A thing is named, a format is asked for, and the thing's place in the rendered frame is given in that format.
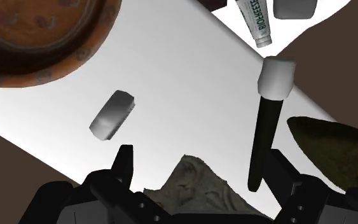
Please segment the grey stone carved figure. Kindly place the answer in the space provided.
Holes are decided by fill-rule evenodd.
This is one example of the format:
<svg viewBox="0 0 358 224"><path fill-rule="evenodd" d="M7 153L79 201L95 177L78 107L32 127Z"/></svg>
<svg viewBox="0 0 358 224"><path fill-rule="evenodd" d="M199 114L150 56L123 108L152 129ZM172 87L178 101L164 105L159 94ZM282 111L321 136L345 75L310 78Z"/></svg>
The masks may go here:
<svg viewBox="0 0 358 224"><path fill-rule="evenodd" d="M256 214L267 218L241 198L202 159L191 155L183 155L159 190L145 188L143 193L169 214Z"/></svg>

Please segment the dark brown object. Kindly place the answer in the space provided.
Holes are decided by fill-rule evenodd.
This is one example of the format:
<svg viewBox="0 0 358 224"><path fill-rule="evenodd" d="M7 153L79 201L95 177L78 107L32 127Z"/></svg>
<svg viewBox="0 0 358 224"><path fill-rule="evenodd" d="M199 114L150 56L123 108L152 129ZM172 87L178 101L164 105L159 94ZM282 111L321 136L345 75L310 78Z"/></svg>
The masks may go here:
<svg viewBox="0 0 358 224"><path fill-rule="evenodd" d="M228 0L197 0L202 6L210 12L219 10L227 6Z"/></svg>

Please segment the orange patterned bowl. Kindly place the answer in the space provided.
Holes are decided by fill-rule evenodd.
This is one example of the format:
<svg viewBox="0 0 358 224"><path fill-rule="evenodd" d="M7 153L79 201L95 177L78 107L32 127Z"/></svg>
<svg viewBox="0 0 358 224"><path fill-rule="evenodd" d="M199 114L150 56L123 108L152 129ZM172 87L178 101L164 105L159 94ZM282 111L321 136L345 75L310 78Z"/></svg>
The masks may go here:
<svg viewBox="0 0 358 224"><path fill-rule="evenodd" d="M122 0L0 0L0 88L61 79L108 37Z"/></svg>

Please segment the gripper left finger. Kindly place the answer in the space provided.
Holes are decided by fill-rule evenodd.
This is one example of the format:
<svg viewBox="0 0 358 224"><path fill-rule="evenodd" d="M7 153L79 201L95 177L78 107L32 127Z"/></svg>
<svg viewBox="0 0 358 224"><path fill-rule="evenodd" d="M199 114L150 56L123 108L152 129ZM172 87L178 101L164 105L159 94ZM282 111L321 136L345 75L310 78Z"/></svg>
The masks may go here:
<svg viewBox="0 0 358 224"><path fill-rule="evenodd" d="M169 213L130 191L133 162L133 146L124 144L110 169L91 172L76 188L68 181L43 184L18 224L169 224Z"/></svg>

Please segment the white tube with green print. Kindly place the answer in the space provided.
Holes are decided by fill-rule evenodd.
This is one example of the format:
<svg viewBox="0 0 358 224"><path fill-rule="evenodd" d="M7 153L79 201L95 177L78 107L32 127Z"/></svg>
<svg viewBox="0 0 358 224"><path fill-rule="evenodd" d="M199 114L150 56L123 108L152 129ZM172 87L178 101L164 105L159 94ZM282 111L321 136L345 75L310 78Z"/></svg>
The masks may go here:
<svg viewBox="0 0 358 224"><path fill-rule="evenodd" d="M235 0L258 48L272 44L266 0Z"/></svg>

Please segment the dark olive green object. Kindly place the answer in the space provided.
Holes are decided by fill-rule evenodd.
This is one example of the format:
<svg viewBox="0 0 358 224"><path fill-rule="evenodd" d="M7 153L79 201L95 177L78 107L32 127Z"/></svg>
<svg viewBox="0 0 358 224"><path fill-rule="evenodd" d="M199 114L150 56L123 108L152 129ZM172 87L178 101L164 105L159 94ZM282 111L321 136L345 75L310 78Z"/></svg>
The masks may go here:
<svg viewBox="0 0 358 224"><path fill-rule="evenodd" d="M358 129L307 116L287 125L297 145L325 177L342 190L358 187Z"/></svg>

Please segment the black marker with white cap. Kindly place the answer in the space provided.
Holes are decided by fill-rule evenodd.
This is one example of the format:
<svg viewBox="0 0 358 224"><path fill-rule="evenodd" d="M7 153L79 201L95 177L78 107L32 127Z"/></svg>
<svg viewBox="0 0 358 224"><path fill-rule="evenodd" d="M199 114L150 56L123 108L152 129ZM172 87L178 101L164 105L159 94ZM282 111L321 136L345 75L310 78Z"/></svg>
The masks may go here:
<svg viewBox="0 0 358 224"><path fill-rule="evenodd" d="M257 82L260 95L247 186L256 192L261 184L266 152L271 148L283 102L294 86L293 60L266 57Z"/></svg>

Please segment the small grey rounded block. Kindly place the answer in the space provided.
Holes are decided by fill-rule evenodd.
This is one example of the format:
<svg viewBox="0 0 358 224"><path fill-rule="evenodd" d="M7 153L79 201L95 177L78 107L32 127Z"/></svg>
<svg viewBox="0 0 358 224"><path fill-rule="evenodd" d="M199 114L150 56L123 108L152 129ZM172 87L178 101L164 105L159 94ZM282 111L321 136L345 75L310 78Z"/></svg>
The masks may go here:
<svg viewBox="0 0 358 224"><path fill-rule="evenodd" d="M110 140L135 107L134 97L117 90L103 105L89 129L101 141Z"/></svg>

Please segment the grey rounded box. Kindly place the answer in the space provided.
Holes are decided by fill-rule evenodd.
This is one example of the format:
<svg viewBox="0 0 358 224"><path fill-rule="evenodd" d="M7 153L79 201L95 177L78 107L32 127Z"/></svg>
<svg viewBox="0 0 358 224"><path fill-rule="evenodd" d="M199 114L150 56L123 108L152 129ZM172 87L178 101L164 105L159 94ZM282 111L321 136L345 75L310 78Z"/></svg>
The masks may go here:
<svg viewBox="0 0 358 224"><path fill-rule="evenodd" d="M273 0L274 17L281 20L310 19L318 0Z"/></svg>

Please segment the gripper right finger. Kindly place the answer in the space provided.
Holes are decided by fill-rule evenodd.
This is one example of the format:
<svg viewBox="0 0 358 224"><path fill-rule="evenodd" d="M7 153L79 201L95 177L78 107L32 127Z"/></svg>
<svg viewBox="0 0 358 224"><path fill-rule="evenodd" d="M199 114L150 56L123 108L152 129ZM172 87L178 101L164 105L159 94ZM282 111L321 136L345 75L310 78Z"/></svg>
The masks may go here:
<svg viewBox="0 0 358 224"><path fill-rule="evenodd" d="M273 224L358 224L358 188L338 193L277 149L266 153L263 179L281 206Z"/></svg>

